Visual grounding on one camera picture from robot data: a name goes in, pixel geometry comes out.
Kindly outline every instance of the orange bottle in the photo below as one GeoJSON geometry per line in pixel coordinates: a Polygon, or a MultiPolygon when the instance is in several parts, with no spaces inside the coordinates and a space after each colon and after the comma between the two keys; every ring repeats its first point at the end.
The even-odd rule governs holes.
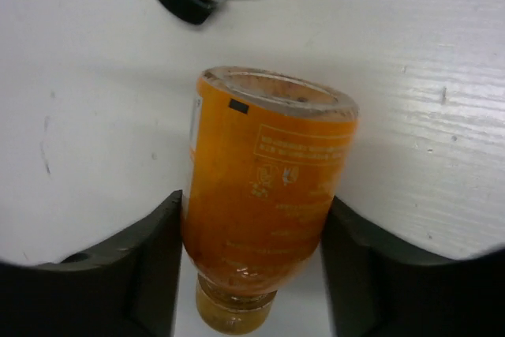
{"type": "Polygon", "coordinates": [[[356,103],[334,89],[238,67],[202,74],[182,236],[211,327],[264,322],[319,244],[356,128],[356,103]]]}

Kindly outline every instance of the white table surface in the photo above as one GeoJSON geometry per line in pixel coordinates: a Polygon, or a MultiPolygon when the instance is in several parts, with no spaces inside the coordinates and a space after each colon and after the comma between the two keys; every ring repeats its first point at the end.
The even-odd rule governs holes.
{"type": "MultiPolygon", "coordinates": [[[[0,257],[56,261],[184,184],[199,72],[273,69],[361,106],[337,194],[426,249],[505,240],[505,0],[256,0],[204,28],[156,0],[0,0],[0,257]]],[[[213,335],[181,267],[176,337],[213,335]]],[[[320,261],[254,335],[329,335],[320,261]]]]}

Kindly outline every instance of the bottle label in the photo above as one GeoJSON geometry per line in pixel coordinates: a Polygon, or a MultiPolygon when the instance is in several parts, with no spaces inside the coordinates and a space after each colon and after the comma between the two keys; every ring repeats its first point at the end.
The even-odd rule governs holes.
{"type": "Polygon", "coordinates": [[[186,250],[223,289],[276,290],[319,243],[357,121],[286,116],[203,78],[197,92],[186,250]]]}

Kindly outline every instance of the dark gray holder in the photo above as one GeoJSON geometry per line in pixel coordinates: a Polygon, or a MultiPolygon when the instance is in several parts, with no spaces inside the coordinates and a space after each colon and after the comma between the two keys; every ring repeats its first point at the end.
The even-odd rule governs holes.
{"type": "MultiPolygon", "coordinates": [[[[181,259],[181,192],[60,264],[0,263],[0,336],[167,337],[181,259]]],[[[505,249],[454,261],[335,199],[322,252],[338,337],[505,335],[505,249]]]]}

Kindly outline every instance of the white label sticker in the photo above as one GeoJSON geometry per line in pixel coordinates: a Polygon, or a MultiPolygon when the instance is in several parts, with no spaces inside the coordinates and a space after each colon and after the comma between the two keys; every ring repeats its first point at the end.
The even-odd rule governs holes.
{"type": "Polygon", "coordinates": [[[182,216],[186,218],[188,215],[189,198],[191,196],[191,187],[193,184],[193,170],[194,170],[193,160],[191,157],[188,159],[187,176],[185,188],[182,190],[182,216]]]}
{"type": "Polygon", "coordinates": [[[195,94],[195,99],[193,101],[193,113],[191,115],[191,129],[189,130],[189,143],[191,144],[191,150],[193,152],[196,151],[198,129],[200,128],[200,116],[202,113],[203,103],[203,98],[200,95],[195,94]]]}

